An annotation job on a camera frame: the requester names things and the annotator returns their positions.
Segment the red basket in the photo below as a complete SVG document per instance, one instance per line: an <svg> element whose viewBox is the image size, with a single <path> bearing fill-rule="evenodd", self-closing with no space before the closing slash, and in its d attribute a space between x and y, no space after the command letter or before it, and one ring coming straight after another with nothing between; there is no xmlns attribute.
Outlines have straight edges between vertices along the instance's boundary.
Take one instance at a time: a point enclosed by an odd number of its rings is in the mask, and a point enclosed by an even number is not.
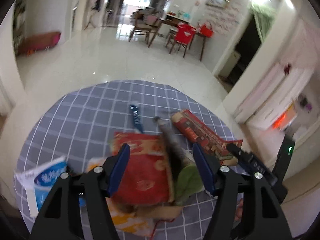
<svg viewBox="0 0 320 240"><path fill-rule="evenodd" d="M210 38L214 34L212 24L209 22L204 23L200 28L200 33Z"/></svg>

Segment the white tissue package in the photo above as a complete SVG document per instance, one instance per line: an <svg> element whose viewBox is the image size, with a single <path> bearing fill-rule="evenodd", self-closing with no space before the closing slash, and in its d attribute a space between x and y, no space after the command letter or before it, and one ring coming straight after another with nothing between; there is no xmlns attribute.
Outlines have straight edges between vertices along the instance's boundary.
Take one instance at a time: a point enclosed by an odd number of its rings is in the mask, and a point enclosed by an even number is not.
<svg viewBox="0 0 320 240"><path fill-rule="evenodd" d="M16 179L26 190L31 217L38 215L52 186L66 169L66 157L60 157L24 173L15 174Z"/></svg>

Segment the green curtain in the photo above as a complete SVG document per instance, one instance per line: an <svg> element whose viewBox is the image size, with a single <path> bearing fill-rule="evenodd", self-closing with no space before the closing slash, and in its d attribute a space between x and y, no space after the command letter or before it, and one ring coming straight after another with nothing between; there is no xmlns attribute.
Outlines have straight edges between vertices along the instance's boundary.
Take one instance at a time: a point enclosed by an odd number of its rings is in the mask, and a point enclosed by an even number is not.
<svg viewBox="0 0 320 240"><path fill-rule="evenodd" d="M254 16L261 43L263 43L268 35L270 27L273 24L276 11L268 6L253 3L251 5L251 13Z"/></svg>

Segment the red string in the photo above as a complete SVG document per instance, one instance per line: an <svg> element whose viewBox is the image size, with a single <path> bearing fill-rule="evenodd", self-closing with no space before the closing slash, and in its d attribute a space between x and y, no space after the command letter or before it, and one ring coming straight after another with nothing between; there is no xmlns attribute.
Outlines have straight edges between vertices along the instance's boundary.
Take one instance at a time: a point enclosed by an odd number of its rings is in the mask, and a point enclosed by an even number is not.
<svg viewBox="0 0 320 240"><path fill-rule="evenodd" d="M168 223L171 223L171 222L173 222L173 221L175 221L175 218L172 219L172 220L159 220L159 221L157 221L156 224L155 224L155 226L154 226L154 228L153 228L153 230L152 230L152 233L151 233L151 236L150 236L149 240L152 240L153 237L155 236L157 225L158 225L160 222L168 222Z"/></svg>

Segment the gray checkered tablecloth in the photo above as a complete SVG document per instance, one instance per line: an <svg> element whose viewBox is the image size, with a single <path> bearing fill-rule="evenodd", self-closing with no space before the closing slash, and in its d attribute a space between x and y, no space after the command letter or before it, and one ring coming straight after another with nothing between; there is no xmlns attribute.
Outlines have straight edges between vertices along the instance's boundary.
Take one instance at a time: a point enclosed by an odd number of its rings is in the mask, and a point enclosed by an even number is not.
<svg viewBox="0 0 320 240"><path fill-rule="evenodd" d="M110 156L110 142L115 131L133 132L129 102L140 102L143 128L158 134L154 116L170 120L182 109L189 109L221 138L235 139L230 129L208 109L168 85L146 81L113 81L69 93L61 98L36 123L30 132L17 163L17 172L27 171L59 156L66 155L75 172L83 172L94 157ZM190 143L173 128L185 149ZM17 204L29 230L30 217L26 192L14 180ZM182 214L172 223L158 226L154 240L197 240L208 227L215 200L204 192L190 197ZM86 208L81 209L85 239L92 239ZM119 231L123 240L142 239Z"/></svg>

